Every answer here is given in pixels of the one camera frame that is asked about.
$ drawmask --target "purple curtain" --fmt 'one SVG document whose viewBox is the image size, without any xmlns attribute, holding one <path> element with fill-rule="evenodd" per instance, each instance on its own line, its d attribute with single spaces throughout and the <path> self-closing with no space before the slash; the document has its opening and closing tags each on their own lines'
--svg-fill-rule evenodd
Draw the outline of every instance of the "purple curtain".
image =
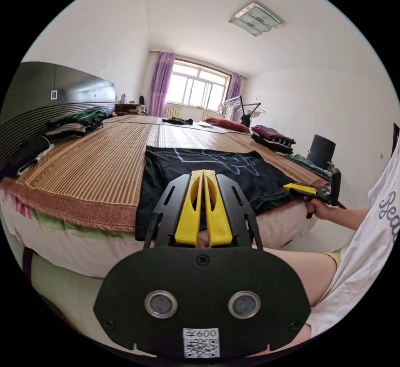
<svg viewBox="0 0 400 367">
<path fill-rule="evenodd" d="M 175 62 L 174 53 L 160 52 L 151 81 L 150 95 L 147 105 L 149 116 L 164 117 L 165 98 Z"/>
<path fill-rule="evenodd" d="M 240 95 L 240 87 L 242 86 L 242 76 L 240 74 L 234 74 L 229 83 L 227 99 L 232 99 L 233 97 Z M 236 113 L 233 114 L 233 121 L 237 121 L 240 115 L 240 110 L 238 109 Z"/>
</svg>

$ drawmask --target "headboard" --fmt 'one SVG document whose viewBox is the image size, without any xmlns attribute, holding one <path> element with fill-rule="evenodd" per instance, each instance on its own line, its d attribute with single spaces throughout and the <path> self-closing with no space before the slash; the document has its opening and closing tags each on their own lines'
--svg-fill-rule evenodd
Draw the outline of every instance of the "headboard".
<svg viewBox="0 0 400 367">
<path fill-rule="evenodd" d="M 0 113 L 0 168 L 22 142 L 44 133 L 47 121 L 94 106 L 114 111 L 112 82 L 51 63 L 21 63 Z"/>
</svg>

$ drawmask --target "window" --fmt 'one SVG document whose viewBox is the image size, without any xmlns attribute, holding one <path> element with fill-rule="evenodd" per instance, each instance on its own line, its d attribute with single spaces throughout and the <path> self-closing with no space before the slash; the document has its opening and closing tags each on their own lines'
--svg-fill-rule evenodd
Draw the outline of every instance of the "window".
<svg viewBox="0 0 400 367">
<path fill-rule="evenodd" d="M 176 60 L 166 100 L 217 111 L 225 100 L 229 81 L 228 74 Z"/>
</svg>

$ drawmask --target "white t-shirt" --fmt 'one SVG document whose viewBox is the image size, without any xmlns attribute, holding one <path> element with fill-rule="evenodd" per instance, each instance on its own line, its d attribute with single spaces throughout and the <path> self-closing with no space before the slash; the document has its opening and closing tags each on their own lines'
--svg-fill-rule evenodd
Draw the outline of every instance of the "white t-shirt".
<svg viewBox="0 0 400 367">
<path fill-rule="evenodd" d="M 375 186 L 371 210 L 351 243 L 342 248 L 340 264 L 325 295 L 312 308 L 311 337 L 338 323 L 369 290 L 386 263 L 400 228 L 400 141 Z"/>
</svg>

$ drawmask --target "black trash can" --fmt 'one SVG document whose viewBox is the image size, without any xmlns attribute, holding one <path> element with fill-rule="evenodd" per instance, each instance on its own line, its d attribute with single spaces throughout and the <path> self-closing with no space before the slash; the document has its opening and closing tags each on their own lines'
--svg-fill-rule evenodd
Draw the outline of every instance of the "black trash can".
<svg viewBox="0 0 400 367">
<path fill-rule="evenodd" d="M 332 161 L 336 144 L 329 139 L 314 135 L 311 148 L 308 152 L 307 160 L 319 168 L 327 170 Z"/>
</svg>

